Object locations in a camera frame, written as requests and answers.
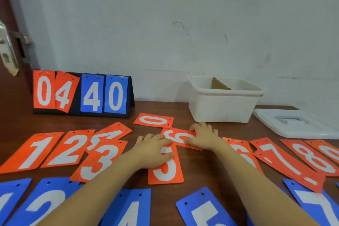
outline white number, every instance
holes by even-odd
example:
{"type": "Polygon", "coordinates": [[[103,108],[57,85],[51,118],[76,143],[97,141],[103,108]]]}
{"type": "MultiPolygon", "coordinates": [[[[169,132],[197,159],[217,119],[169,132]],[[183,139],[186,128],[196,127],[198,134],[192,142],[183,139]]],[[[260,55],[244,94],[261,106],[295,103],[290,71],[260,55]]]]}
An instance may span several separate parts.
{"type": "Polygon", "coordinates": [[[339,226],[339,221],[333,212],[331,203],[324,197],[323,194],[295,190],[301,201],[305,204],[320,205],[324,214],[331,226],[339,226]]]}
{"type": "MultiPolygon", "coordinates": [[[[172,152],[171,147],[163,147],[160,151],[161,153],[170,153],[172,152]]],[[[177,173],[177,166],[175,165],[175,162],[173,159],[166,162],[168,165],[168,172],[163,173],[161,169],[153,170],[153,173],[155,177],[157,177],[160,181],[170,181],[175,177],[175,174],[177,173]]]]}
{"type": "Polygon", "coordinates": [[[98,99],[99,93],[99,82],[93,82],[92,86],[87,91],[84,96],[84,105],[93,106],[93,111],[98,111],[98,107],[100,106],[100,99],[98,99]]]}
{"type": "Polygon", "coordinates": [[[175,142],[178,142],[178,143],[184,143],[184,140],[182,140],[180,137],[189,137],[189,138],[194,138],[193,135],[191,134],[188,134],[188,133],[184,133],[184,132],[180,132],[180,133],[177,133],[174,135],[174,138],[170,136],[170,134],[172,134],[173,131],[172,130],[167,130],[164,132],[164,135],[166,138],[169,138],[170,140],[173,140],[175,142]]]}
{"type": "Polygon", "coordinates": [[[66,82],[57,92],[55,92],[55,100],[60,101],[60,108],[65,108],[65,105],[68,105],[70,100],[68,99],[68,94],[70,93],[70,87],[72,86],[72,82],[68,81],[66,82]]]}
{"type": "Polygon", "coordinates": [[[44,140],[33,142],[31,147],[37,147],[37,148],[26,159],[26,161],[23,162],[23,164],[19,167],[19,169],[29,168],[34,163],[34,161],[38,158],[41,152],[44,151],[44,149],[47,147],[47,145],[50,143],[52,139],[53,137],[48,137],[48,138],[45,138],[44,140]]]}
{"type": "Polygon", "coordinates": [[[1,197],[0,197],[0,212],[2,210],[2,208],[7,204],[8,200],[11,198],[11,196],[14,194],[14,192],[12,193],[6,193],[6,194],[3,194],[1,197]]]}
{"type": "MultiPolygon", "coordinates": [[[[205,204],[194,209],[192,212],[193,218],[197,226],[208,226],[207,221],[218,214],[218,211],[212,204],[212,202],[207,201],[205,204]]],[[[215,226],[226,226],[224,224],[218,223],[215,226]]]]}
{"type": "Polygon", "coordinates": [[[304,155],[305,158],[307,159],[307,161],[309,161],[311,164],[313,164],[316,168],[323,170],[327,173],[335,173],[336,169],[330,165],[328,162],[322,160],[320,157],[314,156],[314,153],[309,150],[307,147],[304,147],[303,145],[294,143],[292,145],[292,147],[300,154],[304,155]],[[322,163],[325,167],[320,166],[319,164],[317,164],[316,162],[314,162],[313,160],[318,160],[320,163],[322,163]]]}
{"type": "MultiPolygon", "coordinates": [[[[296,168],[294,168],[293,166],[291,166],[283,157],[282,155],[280,155],[280,153],[277,151],[277,148],[274,147],[274,145],[272,144],[265,144],[262,146],[259,146],[263,151],[267,151],[267,150],[272,150],[273,153],[277,156],[277,158],[279,158],[279,160],[287,166],[287,168],[289,168],[292,172],[294,172],[297,175],[300,175],[301,172],[299,172],[296,168]]],[[[309,177],[305,177],[304,178],[306,181],[310,182],[313,185],[318,185],[318,183],[312,179],[310,179],[309,177]]]]}
{"type": "Polygon", "coordinates": [[[40,209],[40,207],[46,202],[50,202],[50,206],[48,210],[40,216],[35,222],[30,224],[29,226],[36,226],[42,219],[44,219],[50,212],[52,212],[55,208],[57,208],[62,202],[66,199],[65,192],[62,190],[50,190],[39,196],[36,200],[34,200],[26,209],[29,212],[36,212],[40,209]]]}
{"type": "Polygon", "coordinates": [[[73,137],[70,137],[68,140],[66,140],[65,144],[72,144],[76,140],[78,140],[79,142],[74,147],[71,147],[70,149],[62,152],[60,155],[54,157],[48,163],[48,165],[75,163],[79,155],[70,155],[70,154],[72,154],[74,151],[77,151],[79,148],[81,148],[83,145],[86,144],[87,136],[86,135],[75,135],[73,137]]]}
{"type": "Polygon", "coordinates": [[[50,102],[50,95],[52,92],[52,87],[50,86],[50,81],[46,76],[41,76],[38,81],[38,101],[41,105],[47,106],[50,102]],[[46,83],[46,100],[42,98],[42,84],[46,83]]]}
{"type": "Polygon", "coordinates": [[[142,116],[139,118],[139,120],[143,123],[154,124],[154,125],[162,125],[162,124],[167,123],[166,119],[154,117],[154,116],[142,116]],[[146,119],[158,120],[160,122],[151,122],[151,121],[147,121],[146,119]]]}
{"type": "MultiPolygon", "coordinates": [[[[237,145],[237,144],[234,144],[234,145],[231,145],[231,147],[237,151],[237,150],[240,150],[241,152],[244,152],[244,153],[249,153],[249,151],[247,150],[247,148],[241,146],[241,145],[237,145]]],[[[250,164],[252,164],[255,168],[256,165],[255,163],[253,162],[253,160],[248,156],[248,155],[245,155],[245,154],[239,154],[241,155],[247,162],[249,162],[250,164]]]]}
{"type": "Polygon", "coordinates": [[[327,146],[319,146],[319,148],[326,154],[328,155],[329,157],[332,157],[336,160],[339,160],[339,151],[337,151],[336,149],[332,148],[332,147],[327,147],[327,146]]]}
{"type": "Polygon", "coordinates": [[[104,145],[104,146],[99,147],[96,151],[103,153],[106,150],[109,150],[109,153],[108,155],[104,155],[99,159],[98,163],[102,163],[102,167],[98,172],[93,173],[92,172],[93,167],[91,166],[84,166],[81,168],[80,175],[83,179],[85,180],[93,179],[96,175],[104,171],[107,167],[109,167],[112,164],[111,159],[114,158],[118,154],[119,150],[116,146],[104,145]]]}
{"type": "Polygon", "coordinates": [[[109,88],[109,94],[108,94],[108,103],[109,103],[109,106],[110,108],[113,110],[113,111],[118,111],[120,108],[121,108],[121,105],[122,105],[122,95],[123,95],[123,91],[122,91],[122,85],[120,82],[113,82],[111,84],[111,87],[109,88]],[[114,88],[117,87],[118,88],[118,103],[117,105],[115,106],[113,104],[113,93],[114,93],[114,88]]]}
{"type": "Polygon", "coordinates": [[[94,135],[90,142],[92,143],[91,146],[88,146],[87,147],[87,150],[92,150],[93,148],[96,147],[96,145],[100,142],[100,138],[102,137],[106,137],[106,139],[112,139],[112,138],[115,138],[116,136],[122,134],[122,131],[121,130],[116,130],[116,131],[112,131],[112,132],[107,132],[107,133],[102,133],[102,134],[97,134],[97,135],[94,135]]]}
{"type": "Polygon", "coordinates": [[[139,211],[139,202],[134,201],[130,204],[127,209],[124,217],[119,222],[118,226],[137,226],[138,220],[138,211],[139,211]]]}

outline orange number card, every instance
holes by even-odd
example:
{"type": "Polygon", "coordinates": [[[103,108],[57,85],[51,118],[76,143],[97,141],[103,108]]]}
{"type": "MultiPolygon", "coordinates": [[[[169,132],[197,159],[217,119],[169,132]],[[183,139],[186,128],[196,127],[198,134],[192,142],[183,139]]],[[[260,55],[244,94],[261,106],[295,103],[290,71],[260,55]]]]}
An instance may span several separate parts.
{"type": "Polygon", "coordinates": [[[184,182],[178,151],[174,142],[161,149],[161,153],[170,152],[174,153],[173,159],[157,168],[148,169],[148,184],[153,185],[184,182]]]}
{"type": "Polygon", "coordinates": [[[339,176],[339,168],[302,140],[280,140],[315,171],[325,176],[339,176]]]}
{"type": "Polygon", "coordinates": [[[116,122],[98,132],[96,132],[91,138],[86,152],[89,153],[96,145],[102,140],[118,140],[123,136],[131,133],[132,130],[120,122],[116,122]]]}
{"type": "Polygon", "coordinates": [[[0,167],[0,173],[38,168],[63,134],[63,132],[34,134],[0,167]]]}
{"type": "Polygon", "coordinates": [[[153,114],[140,113],[134,123],[159,128],[172,128],[173,121],[174,117],[156,116],[153,114]]]}
{"type": "Polygon", "coordinates": [[[252,140],[250,143],[257,148],[254,155],[265,164],[268,164],[278,172],[290,177],[310,190],[317,193],[321,192],[326,179],[322,173],[315,172],[300,163],[269,138],[252,140]]]}
{"type": "Polygon", "coordinates": [[[58,71],[55,78],[56,109],[64,111],[65,113],[69,112],[79,81],[79,77],[63,71],[58,71]]]}
{"type": "Polygon", "coordinates": [[[78,164],[94,132],[95,130],[69,131],[41,167],[78,164]]]}
{"type": "Polygon", "coordinates": [[[305,142],[339,164],[339,148],[332,146],[324,140],[307,140],[305,142]]]}
{"type": "Polygon", "coordinates": [[[34,108],[55,108],[55,72],[33,71],[34,108]]]}
{"type": "Polygon", "coordinates": [[[127,141],[101,141],[70,177],[70,181],[89,182],[110,166],[123,152],[127,141]]]}
{"type": "Polygon", "coordinates": [[[177,146],[188,147],[196,150],[200,150],[198,147],[188,145],[184,143],[186,138],[195,138],[194,131],[181,130],[176,128],[163,128],[161,134],[165,135],[166,138],[173,140],[177,146]]]}
{"type": "Polygon", "coordinates": [[[249,146],[249,142],[245,140],[236,140],[233,138],[225,138],[223,137],[224,140],[227,141],[228,144],[231,145],[231,147],[238,152],[239,155],[241,155],[247,162],[252,164],[255,168],[258,169],[262,174],[264,172],[262,171],[258,160],[256,157],[253,155],[253,151],[251,147],[249,146]]]}

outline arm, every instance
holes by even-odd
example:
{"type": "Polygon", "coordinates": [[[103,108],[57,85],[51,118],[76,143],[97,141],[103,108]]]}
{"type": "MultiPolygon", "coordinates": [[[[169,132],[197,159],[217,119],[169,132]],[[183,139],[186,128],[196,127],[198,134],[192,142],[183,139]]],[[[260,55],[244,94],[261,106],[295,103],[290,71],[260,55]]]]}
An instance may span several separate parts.
{"type": "Polygon", "coordinates": [[[122,154],[106,170],[53,210],[38,226],[96,226],[129,177],[141,168],[155,168],[171,160],[173,153],[161,155],[171,143],[164,135],[140,136],[135,146],[122,154]]]}
{"type": "Polygon", "coordinates": [[[297,203],[219,138],[217,130],[205,123],[194,124],[190,130],[195,130],[196,137],[186,143],[211,150],[218,156],[254,225],[319,226],[297,203]]]}

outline white plastic box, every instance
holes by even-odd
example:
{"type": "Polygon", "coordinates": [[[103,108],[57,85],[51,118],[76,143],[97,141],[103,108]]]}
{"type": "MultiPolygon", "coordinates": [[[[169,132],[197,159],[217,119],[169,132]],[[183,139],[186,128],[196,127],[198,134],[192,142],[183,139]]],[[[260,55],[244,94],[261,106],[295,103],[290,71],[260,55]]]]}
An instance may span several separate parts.
{"type": "Polygon", "coordinates": [[[229,87],[211,89],[213,77],[188,76],[191,83],[189,110],[196,122],[247,123],[264,91],[237,78],[217,79],[229,87]]]}

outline hand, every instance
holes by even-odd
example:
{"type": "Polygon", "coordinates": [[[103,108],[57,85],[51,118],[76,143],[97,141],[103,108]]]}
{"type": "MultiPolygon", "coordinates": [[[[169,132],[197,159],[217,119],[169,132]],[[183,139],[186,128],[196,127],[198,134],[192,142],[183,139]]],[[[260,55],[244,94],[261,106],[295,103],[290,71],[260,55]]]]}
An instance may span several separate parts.
{"type": "Polygon", "coordinates": [[[196,137],[185,139],[184,142],[186,144],[214,151],[218,143],[222,141],[218,137],[218,130],[213,130],[211,125],[206,125],[204,122],[193,124],[189,130],[194,130],[196,137]]]}
{"type": "Polygon", "coordinates": [[[139,136],[134,147],[131,149],[133,159],[137,159],[140,168],[155,168],[174,157],[174,153],[161,154],[161,148],[171,144],[172,140],[165,138],[164,135],[147,134],[144,138],[139,136]]]}

